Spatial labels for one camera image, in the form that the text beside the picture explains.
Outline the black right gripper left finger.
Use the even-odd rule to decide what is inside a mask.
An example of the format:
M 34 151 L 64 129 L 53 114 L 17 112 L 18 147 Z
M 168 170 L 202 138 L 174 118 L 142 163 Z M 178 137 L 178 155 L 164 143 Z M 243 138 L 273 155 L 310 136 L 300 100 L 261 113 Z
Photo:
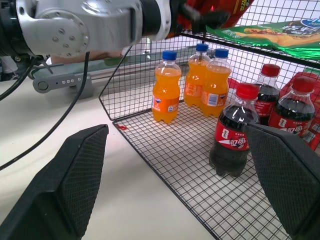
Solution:
M 100 189 L 106 124 L 69 136 L 0 225 L 0 240 L 81 240 Z

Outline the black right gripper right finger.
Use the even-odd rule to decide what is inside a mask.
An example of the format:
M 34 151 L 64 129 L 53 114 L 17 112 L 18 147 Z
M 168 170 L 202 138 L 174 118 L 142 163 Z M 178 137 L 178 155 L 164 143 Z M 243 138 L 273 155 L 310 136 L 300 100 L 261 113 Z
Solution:
M 244 127 L 264 193 L 292 240 L 320 240 L 320 157 L 299 136 Z

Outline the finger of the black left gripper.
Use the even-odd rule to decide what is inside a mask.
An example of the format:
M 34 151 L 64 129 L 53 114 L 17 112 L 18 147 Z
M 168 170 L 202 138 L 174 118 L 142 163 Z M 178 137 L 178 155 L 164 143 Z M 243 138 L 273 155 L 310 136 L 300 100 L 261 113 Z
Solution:
M 207 13 L 200 13 L 191 6 L 184 7 L 184 16 L 191 22 L 191 30 L 193 33 L 204 33 L 206 27 L 218 29 L 222 27 L 230 17 L 225 10 L 214 10 Z

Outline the red chip bag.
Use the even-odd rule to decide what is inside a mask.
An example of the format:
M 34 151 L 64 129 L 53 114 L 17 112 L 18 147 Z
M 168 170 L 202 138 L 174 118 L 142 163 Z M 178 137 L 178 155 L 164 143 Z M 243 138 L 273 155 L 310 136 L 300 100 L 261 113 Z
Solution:
M 187 0 L 187 4 L 198 10 L 201 14 L 217 10 L 228 12 L 230 14 L 229 19 L 222 27 L 217 29 L 234 27 L 253 2 L 254 0 Z M 176 37 L 183 30 L 191 30 L 191 26 L 172 26 L 170 34 L 167 37 Z

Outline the person behind conveyor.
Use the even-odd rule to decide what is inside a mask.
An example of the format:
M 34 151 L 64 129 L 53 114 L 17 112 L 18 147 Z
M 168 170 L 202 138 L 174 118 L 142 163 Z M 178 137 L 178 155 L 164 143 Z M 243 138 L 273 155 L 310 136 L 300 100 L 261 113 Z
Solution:
M 91 51 L 89 54 L 89 61 L 104 60 L 109 58 L 117 58 L 122 56 L 122 49 L 116 51 Z M 79 55 L 75 57 L 60 57 L 60 56 L 50 56 L 51 63 L 55 64 L 73 64 L 73 63 L 83 63 L 85 61 L 85 55 Z

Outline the grey green-belt conveyor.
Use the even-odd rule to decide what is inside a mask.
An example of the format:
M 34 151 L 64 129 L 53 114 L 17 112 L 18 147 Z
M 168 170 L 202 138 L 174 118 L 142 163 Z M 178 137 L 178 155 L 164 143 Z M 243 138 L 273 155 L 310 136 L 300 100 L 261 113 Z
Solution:
M 125 57 L 90 61 L 84 89 L 79 98 L 92 97 L 94 92 L 92 79 L 110 76 L 119 63 L 121 63 L 121 68 L 124 68 L 125 64 L 140 68 L 141 64 L 148 63 L 153 59 L 154 52 L 151 48 L 138 49 L 133 46 Z M 34 89 L 40 94 L 63 88 L 79 91 L 83 82 L 83 70 L 83 63 L 54 64 L 50 65 L 48 69 L 45 67 L 33 69 L 30 78 L 33 80 Z

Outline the green chip bag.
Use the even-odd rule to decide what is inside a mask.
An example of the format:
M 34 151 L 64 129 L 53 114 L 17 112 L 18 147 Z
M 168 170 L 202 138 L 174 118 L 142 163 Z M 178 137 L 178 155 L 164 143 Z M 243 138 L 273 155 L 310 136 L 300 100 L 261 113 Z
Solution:
M 206 28 L 228 41 L 320 61 L 320 17 L 224 29 Z

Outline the orange soda bottle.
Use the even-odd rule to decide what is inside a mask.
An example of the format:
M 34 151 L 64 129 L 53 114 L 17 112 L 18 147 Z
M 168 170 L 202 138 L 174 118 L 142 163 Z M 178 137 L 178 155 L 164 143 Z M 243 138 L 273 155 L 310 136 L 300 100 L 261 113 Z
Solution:
M 226 105 L 229 92 L 228 78 L 232 73 L 228 56 L 228 49 L 217 48 L 214 58 L 206 66 L 200 105 L 206 117 L 218 117 Z
M 189 106 L 201 106 L 201 96 L 204 80 L 206 77 L 207 65 L 211 59 L 207 55 L 208 45 L 198 43 L 195 54 L 188 59 L 189 71 L 185 77 L 184 102 Z
M 178 115 L 182 71 L 176 59 L 177 52 L 163 51 L 162 62 L 154 71 L 156 82 L 152 89 L 151 111 L 156 122 L 170 124 Z

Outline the red-label cola bottle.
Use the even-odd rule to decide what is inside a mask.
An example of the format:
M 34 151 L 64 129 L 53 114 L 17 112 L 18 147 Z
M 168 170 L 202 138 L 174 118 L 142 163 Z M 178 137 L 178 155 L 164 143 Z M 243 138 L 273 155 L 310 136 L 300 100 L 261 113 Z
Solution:
M 316 116 L 311 93 L 316 80 L 309 76 L 293 79 L 289 92 L 274 105 L 268 126 L 303 138 Z
M 261 125 L 268 125 L 270 115 L 280 96 L 277 79 L 281 68 L 275 64 L 264 64 L 258 79 L 253 83 L 259 87 L 255 109 Z
M 260 122 L 255 108 L 259 90 L 255 84 L 240 83 L 235 99 L 218 117 L 209 164 L 221 177 L 230 174 L 237 178 L 246 166 L 250 146 L 244 127 L 247 123 Z

